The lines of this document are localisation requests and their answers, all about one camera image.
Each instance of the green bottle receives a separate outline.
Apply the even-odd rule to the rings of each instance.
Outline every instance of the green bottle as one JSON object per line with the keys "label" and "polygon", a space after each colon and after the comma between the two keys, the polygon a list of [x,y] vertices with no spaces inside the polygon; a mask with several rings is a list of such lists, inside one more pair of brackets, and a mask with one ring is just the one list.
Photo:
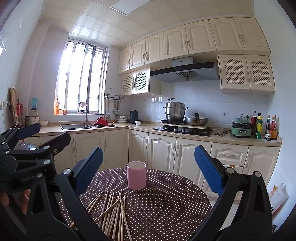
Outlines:
{"label": "green bottle", "polygon": [[258,119],[257,119],[257,131],[256,131],[256,135],[255,135],[255,138],[256,139],[261,139],[261,136],[262,136],[262,125],[263,125],[262,116],[258,116]]}

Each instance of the ceiling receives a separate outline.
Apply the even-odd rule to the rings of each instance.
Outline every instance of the ceiling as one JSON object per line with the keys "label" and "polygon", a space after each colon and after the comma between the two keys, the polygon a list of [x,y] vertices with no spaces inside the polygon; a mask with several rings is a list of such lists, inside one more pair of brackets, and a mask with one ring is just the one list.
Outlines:
{"label": "ceiling", "polygon": [[119,0],[45,0],[41,19],[72,34],[122,48],[166,27],[213,15],[254,15],[253,0],[151,0],[124,16]]}

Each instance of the ceiling light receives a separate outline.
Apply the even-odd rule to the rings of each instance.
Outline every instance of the ceiling light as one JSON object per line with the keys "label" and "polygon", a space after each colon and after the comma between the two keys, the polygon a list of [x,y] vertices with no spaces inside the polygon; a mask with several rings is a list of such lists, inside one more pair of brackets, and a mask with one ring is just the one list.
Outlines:
{"label": "ceiling light", "polygon": [[149,1],[150,0],[120,0],[118,3],[115,3],[111,8],[127,16],[132,11],[134,11],[135,9]]}

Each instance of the utensil rack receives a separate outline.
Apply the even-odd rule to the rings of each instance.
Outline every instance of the utensil rack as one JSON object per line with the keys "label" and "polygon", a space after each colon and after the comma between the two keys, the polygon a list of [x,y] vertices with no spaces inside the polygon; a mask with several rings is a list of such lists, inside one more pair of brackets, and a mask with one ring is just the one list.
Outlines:
{"label": "utensil rack", "polygon": [[111,100],[111,101],[113,101],[113,100],[118,100],[118,101],[120,101],[120,102],[126,100],[126,98],[125,98],[124,96],[121,96],[121,95],[111,95],[111,94],[105,94],[104,98],[105,98],[105,99],[109,99],[109,100]]}

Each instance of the round table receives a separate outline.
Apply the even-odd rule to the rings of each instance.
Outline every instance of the round table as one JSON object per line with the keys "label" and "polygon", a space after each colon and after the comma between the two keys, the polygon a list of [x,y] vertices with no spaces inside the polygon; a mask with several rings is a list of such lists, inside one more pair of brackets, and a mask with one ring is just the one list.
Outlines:
{"label": "round table", "polygon": [[[212,208],[205,193],[188,178],[147,169],[146,187],[134,191],[128,188],[126,168],[120,168],[96,173],[86,193],[79,196],[87,207],[104,191],[90,213],[93,219],[101,214],[107,189],[109,195],[115,191],[114,200],[121,189],[122,197],[126,193],[125,214],[134,241],[189,240]],[[59,205],[70,225],[72,220],[64,202]],[[129,240],[126,229],[123,235],[124,240]]]}

